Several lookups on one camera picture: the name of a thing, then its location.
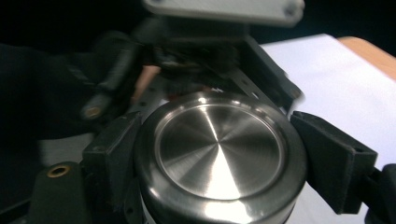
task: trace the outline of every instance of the metal plate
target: metal plate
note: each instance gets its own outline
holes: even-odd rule
[[[198,92],[160,107],[134,153],[158,223],[282,223],[306,172],[303,145],[286,117],[228,93]]]
[[[158,15],[290,26],[303,16],[303,0],[144,0]]]

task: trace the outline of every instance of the silver circular object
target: silver circular object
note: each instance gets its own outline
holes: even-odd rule
[[[135,143],[142,196],[158,223],[283,223],[306,172],[276,108],[198,92],[157,109]]]

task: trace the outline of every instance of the metal lid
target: metal lid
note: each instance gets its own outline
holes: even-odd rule
[[[214,92],[154,112],[134,159],[145,203],[160,223],[282,223],[306,171],[303,145],[284,115]]]

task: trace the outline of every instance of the white sheet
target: white sheet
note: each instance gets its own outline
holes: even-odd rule
[[[262,46],[303,92],[295,110],[326,119],[378,152],[376,167],[396,163],[396,82],[328,35]],[[288,224],[362,224],[358,215],[337,216],[305,185]]]

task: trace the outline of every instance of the brushed metal surface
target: brushed metal surface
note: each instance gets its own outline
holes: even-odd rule
[[[277,109],[198,92],[143,124],[134,162],[157,223],[283,223],[304,185],[302,142]]]

